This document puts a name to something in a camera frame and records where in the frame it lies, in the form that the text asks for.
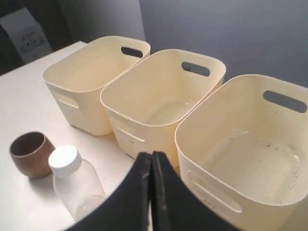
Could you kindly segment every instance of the black object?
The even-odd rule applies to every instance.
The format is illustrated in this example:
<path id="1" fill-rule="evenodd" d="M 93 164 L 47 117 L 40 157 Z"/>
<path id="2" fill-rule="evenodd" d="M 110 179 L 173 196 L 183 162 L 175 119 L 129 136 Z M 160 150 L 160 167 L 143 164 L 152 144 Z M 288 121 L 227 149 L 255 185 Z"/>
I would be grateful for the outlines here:
<path id="1" fill-rule="evenodd" d="M 139 153 L 115 192 L 68 231 L 238 231 L 204 206 L 184 185 L 166 154 Z"/>

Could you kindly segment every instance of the white bottle cap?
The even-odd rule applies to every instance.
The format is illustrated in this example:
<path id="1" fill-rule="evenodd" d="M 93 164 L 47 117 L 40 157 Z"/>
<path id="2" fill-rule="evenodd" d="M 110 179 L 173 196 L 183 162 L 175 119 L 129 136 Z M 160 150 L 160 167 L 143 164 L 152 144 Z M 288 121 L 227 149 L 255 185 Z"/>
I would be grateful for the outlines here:
<path id="1" fill-rule="evenodd" d="M 73 145 L 57 147 L 49 156 L 48 164 L 54 175 L 66 178 L 81 166 L 82 158 Z"/>

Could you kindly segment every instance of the white table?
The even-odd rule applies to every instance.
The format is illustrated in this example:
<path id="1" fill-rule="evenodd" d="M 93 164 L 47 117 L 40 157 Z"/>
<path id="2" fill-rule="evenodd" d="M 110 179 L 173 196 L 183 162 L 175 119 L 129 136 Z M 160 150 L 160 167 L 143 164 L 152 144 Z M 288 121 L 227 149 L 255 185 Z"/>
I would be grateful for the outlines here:
<path id="1" fill-rule="evenodd" d="M 75 43 L 0 76 L 0 230 L 57 231 L 74 223 L 54 194 L 52 175 L 29 180 L 11 160 L 9 146 L 23 133 L 38 130 L 55 146 L 75 145 L 96 168 L 107 195 L 132 166 L 113 134 L 94 137 L 71 127 L 41 78 L 48 66 L 84 46 Z"/>

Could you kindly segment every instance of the clear plastic bottle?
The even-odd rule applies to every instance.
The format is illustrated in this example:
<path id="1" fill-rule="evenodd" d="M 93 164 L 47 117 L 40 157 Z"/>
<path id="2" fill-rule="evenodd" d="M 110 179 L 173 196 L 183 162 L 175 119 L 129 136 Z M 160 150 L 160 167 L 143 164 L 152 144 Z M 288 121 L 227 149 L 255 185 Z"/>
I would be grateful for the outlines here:
<path id="1" fill-rule="evenodd" d="M 97 208 L 106 198 L 93 165 L 81 158 L 77 148 L 56 148 L 48 163 L 53 171 L 53 188 L 75 221 Z"/>

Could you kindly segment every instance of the blue-gray wall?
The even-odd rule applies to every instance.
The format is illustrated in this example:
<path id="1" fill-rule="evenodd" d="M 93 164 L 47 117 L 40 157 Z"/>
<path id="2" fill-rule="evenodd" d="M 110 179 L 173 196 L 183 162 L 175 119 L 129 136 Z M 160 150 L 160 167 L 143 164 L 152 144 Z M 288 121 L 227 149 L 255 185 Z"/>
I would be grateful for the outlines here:
<path id="1" fill-rule="evenodd" d="M 307 0 L 140 0 L 152 50 L 179 48 L 308 87 Z"/>

